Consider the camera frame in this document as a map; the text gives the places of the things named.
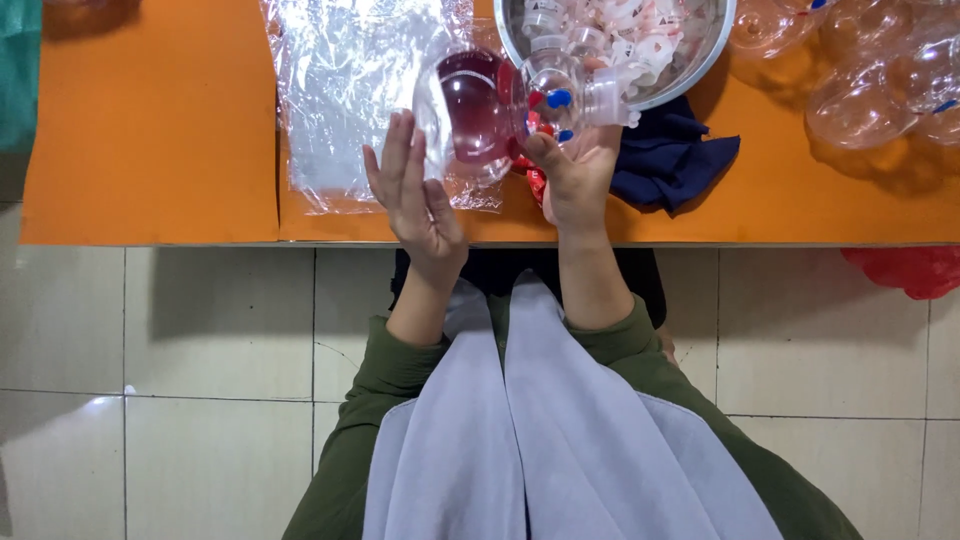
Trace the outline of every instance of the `bowl rim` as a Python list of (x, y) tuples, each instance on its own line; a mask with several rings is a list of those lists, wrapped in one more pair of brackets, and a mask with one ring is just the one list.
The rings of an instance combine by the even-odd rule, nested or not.
[[(493, 0), (493, 18), (496, 21), (496, 31), (500, 35), (500, 41), (503, 43), (504, 50), (507, 51), (507, 56), (510, 57), (510, 61), (514, 63), (515, 67), (520, 68), (520, 65), (523, 63), (523, 58), (520, 56), (520, 52), (516, 50), (513, 42), (509, 40), (510, 33), (507, 29), (507, 21), (504, 18), (503, 8), (506, 1), (507, 0)], [(674, 98), (689, 90), (691, 86), (696, 85), (713, 67), (717, 59), (720, 58), (720, 54), (723, 53), (724, 47), (727, 46), (727, 39), (730, 37), (730, 32), (733, 27), (733, 18), (736, 15), (736, 0), (723, 1), (727, 4), (723, 18), (723, 26), (720, 27), (720, 35), (717, 36), (717, 40), (713, 43), (713, 48), (710, 49), (704, 61), (679, 85), (644, 101), (630, 104), (632, 110), (648, 110), (672, 101)]]

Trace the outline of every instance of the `white tile floor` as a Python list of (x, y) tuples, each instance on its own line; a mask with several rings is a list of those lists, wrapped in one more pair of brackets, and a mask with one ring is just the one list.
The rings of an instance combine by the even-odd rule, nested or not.
[[(0, 538), (278, 538), (392, 255), (17, 247), (0, 204)], [(677, 359), (868, 538), (960, 539), (960, 293), (836, 250), (658, 250)]]

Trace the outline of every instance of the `olive green shirt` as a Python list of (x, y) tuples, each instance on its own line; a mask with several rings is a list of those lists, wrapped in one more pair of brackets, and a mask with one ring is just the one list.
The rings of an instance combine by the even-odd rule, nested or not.
[[(490, 297), (493, 334), (503, 362), (510, 298)], [(599, 331), (567, 325), (597, 362), (634, 390), (700, 415), (753, 484), (786, 540), (860, 539), (826, 495), (786, 461), (760, 448), (667, 361), (643, 301), (619, 323)], [(363, 364), (340, 405), (340, 421), (324, 444), (317, 474), (303, 495), (284, 540), (360, 540), (367, 476), (380, 422), (388, 410), (416, 398), (449, 347), (413, 347), (393, 337), (386, 319), (373, 317)]]

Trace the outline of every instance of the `green cloth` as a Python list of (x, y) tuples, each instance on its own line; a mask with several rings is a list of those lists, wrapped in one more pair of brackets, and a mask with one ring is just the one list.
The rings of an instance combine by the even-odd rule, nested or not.
[[(490, 297), (487, 305), (502, 362), (510, 299)], [(634, 311), (607, 329), (567, 328), (597, 362), (614, 370), (635, 390), (692, 410), (707, 421), (753, 484), (786, 540), (861, 538), (823, 492), (786, 461), (751, 441), (667, 361), (639, 297)], [(392, 407), (420, 394), (448, 347), (447, 341), (432, 347), (412, 347), (387, 332), (386, 319), (371, 319), (363, 364), (347, 401), (340, 405), (340, 421), (324, 444), (317, 474), (284, 540), (361, 538), (367, 476), (380, 422)]]
[(0, 152), (30, 152), (36, 133), (40, 0), (0, 2)]

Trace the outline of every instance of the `stainless steel bowl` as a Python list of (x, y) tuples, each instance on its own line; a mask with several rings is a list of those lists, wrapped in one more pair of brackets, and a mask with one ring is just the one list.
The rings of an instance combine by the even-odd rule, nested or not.
[[(674, 62), (663, 70), (653, 86), (630, 99), (631, 109), (647, 110), (683, 94), (703, 77), (723, 52), (733, 26), (736, 0), (704, 0), (704, 21), (684, 30)], [(523, 0), (493, 0), (496, 29), (507, 55), (520, 67), (530, 55), (530, 40), (520, 31)]]

